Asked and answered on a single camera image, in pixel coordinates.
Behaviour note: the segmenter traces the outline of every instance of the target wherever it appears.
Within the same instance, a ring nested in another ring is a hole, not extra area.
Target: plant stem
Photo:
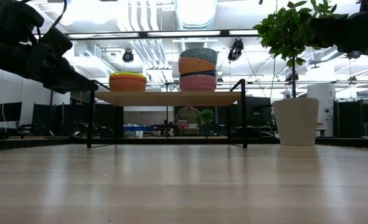
[[[293,98],[296,98],[296,57],[292,57],[293,64],[291,66],[291,84],[293,85],[292,91],[293,91]]]

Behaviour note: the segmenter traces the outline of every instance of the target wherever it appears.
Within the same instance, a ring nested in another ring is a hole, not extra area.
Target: stacked bowls
[[[181,91],[214,91],[217,88],[215,65],[217,52],[193,48],[179,55],[179,88]]]
[[[146,77],[136,72],[115,72],[109,77],[110,91],[145,91]]]

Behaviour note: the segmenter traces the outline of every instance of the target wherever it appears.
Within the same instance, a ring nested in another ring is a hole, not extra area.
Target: pink patterned bowl
[[[217,88],[217,77],[212,75],[188,75],[179,77],[181,91],[214,91]]]

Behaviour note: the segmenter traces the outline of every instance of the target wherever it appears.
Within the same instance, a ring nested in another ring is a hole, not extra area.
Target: potted plant
[[[337,5],[329,6],[327,0],[318,5],[315,0],[311,0],[313,14],[313,10],[307,7],[297,10],[306,3],[307,1],[289,2],[288,9],[281,8],[253,27],[262,39],[261,45],[270,47],[269,53],[274,58],[281,55],[291,68],[293,99],[273,102],[280,141],[284,145],[315,144],[319,101],[314,98],[296,98],[296,64],[303,65],[306,62],[300,57],[306,47],[319,49],[331,45],[320,41],[308,25],[310,20],[319,16],[336,16],[333,12]]]
[[[212,122],[214,120],[214,113],[211,110],[203,110],[200,116],[201,120],[204,122],[205,133],[208,135],[209,127],[212,126]]]

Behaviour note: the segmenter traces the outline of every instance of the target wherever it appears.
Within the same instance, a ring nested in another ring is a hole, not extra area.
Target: floor
[[[0,151],[3,223],[368,223],[368,149]]]

